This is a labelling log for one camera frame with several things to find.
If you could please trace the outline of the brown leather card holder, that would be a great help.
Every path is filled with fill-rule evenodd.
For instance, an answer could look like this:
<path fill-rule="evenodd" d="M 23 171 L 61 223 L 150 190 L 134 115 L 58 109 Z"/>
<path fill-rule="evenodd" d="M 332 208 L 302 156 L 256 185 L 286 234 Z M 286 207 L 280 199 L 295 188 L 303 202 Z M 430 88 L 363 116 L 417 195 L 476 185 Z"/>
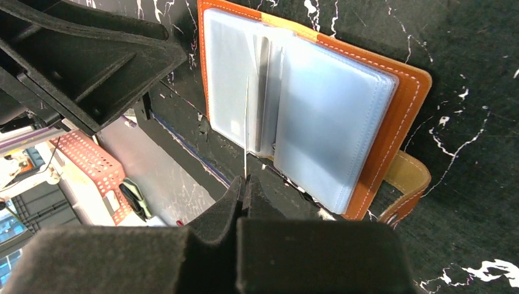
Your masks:
<path fill-rule="evenodd" d="M 201 74 L 212 129 L 272 161 L 301 192 L 345 219 L 364 218 L 383 182 L 401 195 L 378 217 L 396 226 L 431 181 L 401 150 L 429 73 L 229 1 L 198 1 Z M 255 151 L 258 41 L 270 40 L 261 151 Z"/>

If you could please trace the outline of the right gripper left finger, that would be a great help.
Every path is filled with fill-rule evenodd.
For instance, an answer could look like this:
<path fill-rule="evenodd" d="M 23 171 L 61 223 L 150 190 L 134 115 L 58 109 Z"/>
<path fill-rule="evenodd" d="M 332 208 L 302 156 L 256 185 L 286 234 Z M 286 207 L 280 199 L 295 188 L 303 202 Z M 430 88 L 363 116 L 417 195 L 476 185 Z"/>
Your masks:
<path fill-rule="evenodd" d="M 45 228 L 3 293 L 237 293 L 237 220 L 245 179 L 182 227 Z"/>

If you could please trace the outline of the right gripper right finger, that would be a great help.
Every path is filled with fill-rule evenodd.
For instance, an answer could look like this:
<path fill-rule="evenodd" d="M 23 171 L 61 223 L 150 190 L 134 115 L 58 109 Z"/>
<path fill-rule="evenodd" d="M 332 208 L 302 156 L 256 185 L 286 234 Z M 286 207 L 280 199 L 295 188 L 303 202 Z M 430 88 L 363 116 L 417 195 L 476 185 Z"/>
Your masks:
<path fill-rule="evenodd" d="M 386 224 L 284 218 L 255 176 L 239 177 L 239 293 L 415 293 L 408 258 Z"/>

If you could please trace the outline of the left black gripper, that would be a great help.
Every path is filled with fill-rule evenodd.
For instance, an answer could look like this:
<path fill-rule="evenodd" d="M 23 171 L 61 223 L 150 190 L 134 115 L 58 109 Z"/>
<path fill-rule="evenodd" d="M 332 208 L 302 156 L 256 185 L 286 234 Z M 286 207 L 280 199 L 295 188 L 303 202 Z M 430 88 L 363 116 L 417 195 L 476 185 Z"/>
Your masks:
<path fill-rule="evenodd" d="M 166 28 L 72 1 L 1 2 L 1 132 L 94 135 L 187 59 Z"/>

